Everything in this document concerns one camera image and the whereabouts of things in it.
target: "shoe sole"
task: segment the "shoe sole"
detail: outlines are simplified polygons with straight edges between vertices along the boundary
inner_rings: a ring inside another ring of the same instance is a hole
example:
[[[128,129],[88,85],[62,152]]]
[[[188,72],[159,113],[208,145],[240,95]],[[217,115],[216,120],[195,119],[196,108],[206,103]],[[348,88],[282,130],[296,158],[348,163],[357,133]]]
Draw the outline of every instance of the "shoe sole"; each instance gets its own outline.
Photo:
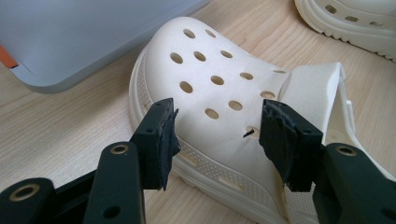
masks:
[[[340,3],[333,3],[338,4],[338,8],[343,7]],[[325,9],[325,3],[320,6],[315,0],[295,0],[295,4],[304,21],[318,33],[349,42],[396,62],[395,32],[374,25],[364,27],[354,21],[341,21]]]

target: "shoe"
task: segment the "shoe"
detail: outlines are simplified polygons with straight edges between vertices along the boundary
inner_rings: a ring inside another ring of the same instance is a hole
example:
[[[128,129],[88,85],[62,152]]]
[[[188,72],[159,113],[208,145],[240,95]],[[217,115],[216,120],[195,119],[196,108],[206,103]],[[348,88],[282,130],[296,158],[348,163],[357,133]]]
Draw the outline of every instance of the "shoe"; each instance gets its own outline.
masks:
[[[262,100],[290,105],[326,134],[362,148],[340,63],[293,71],[264,62],[192,18],[166,23],[131,76],[135,129],[153,102],[174,98],[181,151],[172,172],[260,223],[317,223],[310,193],[291,193],[259,144]],[[243,135],[255,130],[254,134]]]
[[[396,62],[395,0],[295,0],[315,31]]]

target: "wooden table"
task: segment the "wooden table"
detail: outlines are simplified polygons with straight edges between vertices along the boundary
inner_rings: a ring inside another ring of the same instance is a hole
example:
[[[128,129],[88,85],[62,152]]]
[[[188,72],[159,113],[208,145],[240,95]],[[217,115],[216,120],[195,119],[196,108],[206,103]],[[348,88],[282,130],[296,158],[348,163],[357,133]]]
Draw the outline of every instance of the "wooden table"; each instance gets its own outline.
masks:
[[[290,0],[211,0],[191,16],[289,70],[341,62],[357,137],[396,175],[396,63],[314,32]],[[37,176],[60,187],[95,169],[107,145],[128,140],[128,85],[137,55],[132,51],[52,95],[29,91],[0,65],[0,190]],[[251,223],[172,175],[166,192],[146,191],[146,208],[148,223]]]

